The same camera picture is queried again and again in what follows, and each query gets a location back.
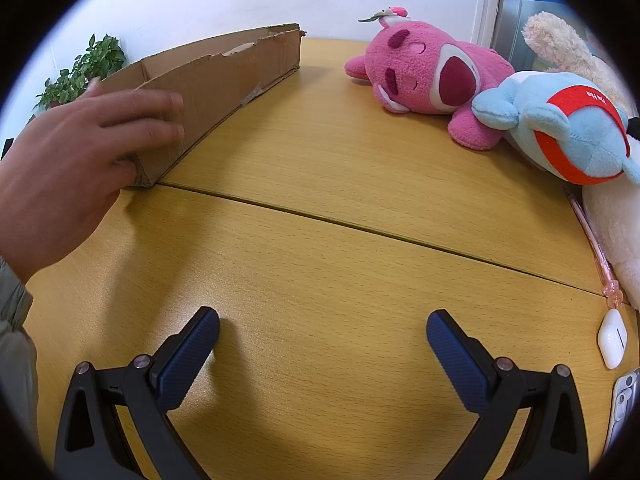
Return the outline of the person's left hand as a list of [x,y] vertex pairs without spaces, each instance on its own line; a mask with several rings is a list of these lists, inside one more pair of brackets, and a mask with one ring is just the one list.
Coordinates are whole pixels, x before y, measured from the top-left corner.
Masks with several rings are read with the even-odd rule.
[[22,283],[96,230],[134,183],[130,155],[183,139],[171,119],[182,106],[176,92],[105,92],[93,80],[25,127],[1,162],[1,255]]

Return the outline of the grey jacket sleeve forearm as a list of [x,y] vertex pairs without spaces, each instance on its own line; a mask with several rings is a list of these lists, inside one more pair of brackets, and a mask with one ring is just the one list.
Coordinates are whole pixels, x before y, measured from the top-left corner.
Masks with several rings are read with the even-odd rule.
[[37,351],[24,329],[32,295],[1,258],[1,393],[30,444],[40,451]]

